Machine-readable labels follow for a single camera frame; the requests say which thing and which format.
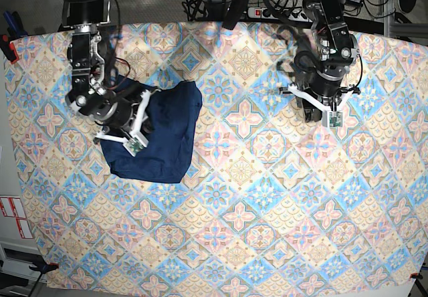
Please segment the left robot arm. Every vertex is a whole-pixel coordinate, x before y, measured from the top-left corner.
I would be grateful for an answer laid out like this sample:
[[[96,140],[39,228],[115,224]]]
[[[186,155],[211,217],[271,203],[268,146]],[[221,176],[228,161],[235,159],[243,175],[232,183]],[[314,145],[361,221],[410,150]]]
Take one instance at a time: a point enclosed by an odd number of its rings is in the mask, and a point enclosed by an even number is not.
[[[351,66],[362,61],[358,42],[344,19],[345,1],[302,1],[316,47],[297,51],[297,77],[279,89],[281,95],[297,97],[306,122],[321,122],[326,128],[341,127],[344,106],[353,94],[360,94],[358,83],[342,83]]]

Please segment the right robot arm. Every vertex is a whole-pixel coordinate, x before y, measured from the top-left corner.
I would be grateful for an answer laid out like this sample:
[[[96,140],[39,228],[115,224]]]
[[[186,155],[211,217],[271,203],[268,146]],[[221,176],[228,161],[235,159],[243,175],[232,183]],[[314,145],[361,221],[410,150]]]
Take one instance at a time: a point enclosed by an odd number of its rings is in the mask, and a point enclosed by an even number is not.
[[[101,29],[110,23],[110,7],[117,0],[62,1],[62,25],[73,31],[67,49],[72,82],[66,104],[100,126],[96,142],[117,142],[135,157],[148,147],[147,136],[153,131],[148,105],[158,90],[128,83],[128,77],[118,73],[116,63],[129,65],[116,56],[122,27],[116,26],[113,37]]]

